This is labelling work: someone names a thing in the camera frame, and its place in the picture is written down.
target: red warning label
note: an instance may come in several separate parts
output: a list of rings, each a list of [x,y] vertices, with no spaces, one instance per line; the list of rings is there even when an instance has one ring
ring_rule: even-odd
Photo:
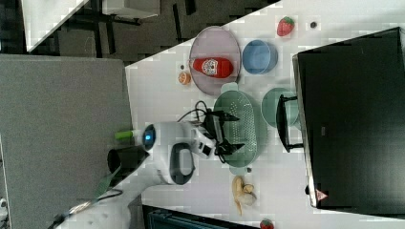
[[[322,201],[322,199],[328,197],[328,195],[322,193],[321,191],[319,191],[317,189],[315,191],[316,191],[316,198],[318,199],[318,201]]]

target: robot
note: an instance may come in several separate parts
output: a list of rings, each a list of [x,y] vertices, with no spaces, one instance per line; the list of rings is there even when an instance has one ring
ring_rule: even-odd
[[[101,197],[58,215],[49,229],[127,229],[131,220],[129,203],[148,187],[189,181],[195,170],[193,153],[203,158],[215,154],[224,162],[224,155],[244,146],[230,144],[224,137],[224,123],[238,121],[238,117],[210,109],[203,112],[203,123],[179,120],[146,127],[137,142],[149,156],[136,171]]]

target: strawberry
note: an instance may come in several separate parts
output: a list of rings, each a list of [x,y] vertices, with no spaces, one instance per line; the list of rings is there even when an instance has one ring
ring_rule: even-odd
[[[279,25],[277,26],[277,35],[285,36],[292,32],[294,29],[294,21],[290,17],[284,17],[280,20]]]
[[[271,223],[270,220],[268,220],[268,219],[263,219],[263,220],[260,222],[260,229],[274,229],[274,226],[273,226],[273,224]]]

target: small food item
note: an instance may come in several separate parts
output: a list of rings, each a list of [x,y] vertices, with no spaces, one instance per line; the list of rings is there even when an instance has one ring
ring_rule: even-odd
[[[245,193],[252,193],[254,189],[254,186],[251,184],[247,184],[244,186],[244,192]]]
[[[251,206],[256,201],[256,197],[251,194],[240,195],[238,196],[238,201],[244,205]]]
[[[188,72],[181,72],[181,73],[179,74],[179,82],[180,82],[182,85],[187,85],[187,84],[190,83],[190,81],[191,81],[191,75],[190,75],[190,73],[188,73]]]
[[[318,26],[318,24],[317,24],[316,22],[311,22],[311,23],[310,23],[310,27],[311,27],[311,28],[315,29],[316,26]]]
[[[260,229],[274,229],[273,223],[268,219],[263,219],[260,222]]]
[[[244,181],[239,176],[236,176],[235,178],[233,178],[232,194],[233,194],[233,199],[236,203],[236,207],[238,208],[240,216],[242,215],[242,205],[241,204],[252,205],[253,202],[256,200],[256,197],[254,197],[252,194],[244,192]]]
[[[284,17],[280,20],[277,26],[277,35],[285,36],[288,35],[294,29],[294,21],[290,17]]]
[[[222,57],[207,57],[190,60],[190,68],[215,78],[227,78],[233,72],[232,63]]]

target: green colander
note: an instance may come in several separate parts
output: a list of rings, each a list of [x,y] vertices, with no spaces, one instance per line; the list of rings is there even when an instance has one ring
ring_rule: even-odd
[[[224,137],[231,144],[244,143],[245,146],[230,156],[224,156],[224,159],[230,166],[241,168],[241,172],[258,155],[260,107],[248,94],[239,91],[238,84],[227,83],[221,89],[214,111],[224,111],[239,117],[239,121],[224,123]]]

